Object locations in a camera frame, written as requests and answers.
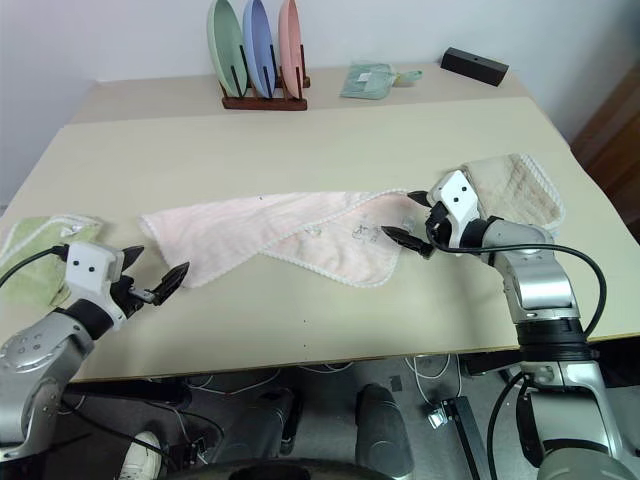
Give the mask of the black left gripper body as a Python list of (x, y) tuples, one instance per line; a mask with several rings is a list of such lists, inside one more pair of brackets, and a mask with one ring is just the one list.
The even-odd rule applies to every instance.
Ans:
[(126, 319), (130, 319), (145, 304), (160, 305), (157, 295), (150, 290), (137, 288), (132, 277), (121, 277), (118, 282), (113, 283), (110, 294)]

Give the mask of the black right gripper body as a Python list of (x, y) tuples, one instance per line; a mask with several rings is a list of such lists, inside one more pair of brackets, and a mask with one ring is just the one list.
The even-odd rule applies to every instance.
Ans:
[(442, 202), (437, 202), (430, 210), (425, 222), (426, 234), (429, 242), (437, 248), (449, 247), (452, 233), (449, 211)]

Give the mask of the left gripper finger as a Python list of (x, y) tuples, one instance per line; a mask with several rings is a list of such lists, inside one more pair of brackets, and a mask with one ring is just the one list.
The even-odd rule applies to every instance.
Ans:
[(190, 263), (185, 262), (173, 267), (153, 289), (153, 303), (163, 304), (181, 286), (189, 271)]
[(131, 267), (139, 258), (139, 256), (144, 252), (144, 246), (136, 245), (126, 247), (122, 250), (124, 255), (122, 272), (125, 272), (129, 267)]

